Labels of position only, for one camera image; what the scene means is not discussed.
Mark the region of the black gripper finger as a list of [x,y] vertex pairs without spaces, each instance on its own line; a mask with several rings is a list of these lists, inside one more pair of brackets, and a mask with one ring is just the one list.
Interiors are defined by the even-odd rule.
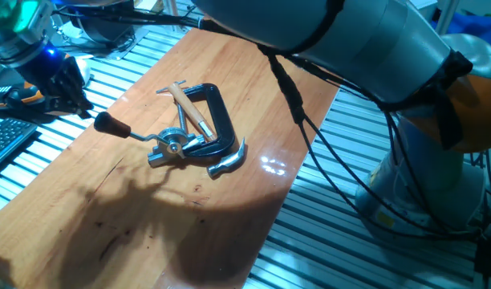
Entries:
[[81,119],[90,118],[92,103],[83,90],[71,91],[64,96],[53,96],[42,93],[45,114],[54,116],[77,115]]
[[74,57],[68,56],[63,60],[60,80],[63,91],[70,99],[81,100],[84,97],[86,81]]

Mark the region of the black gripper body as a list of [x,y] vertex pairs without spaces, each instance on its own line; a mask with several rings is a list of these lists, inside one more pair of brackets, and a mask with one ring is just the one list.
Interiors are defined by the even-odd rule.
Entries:
[[13,69],[44,95],[67,95],[69,92],[69,55],[52,44],[35,46]]

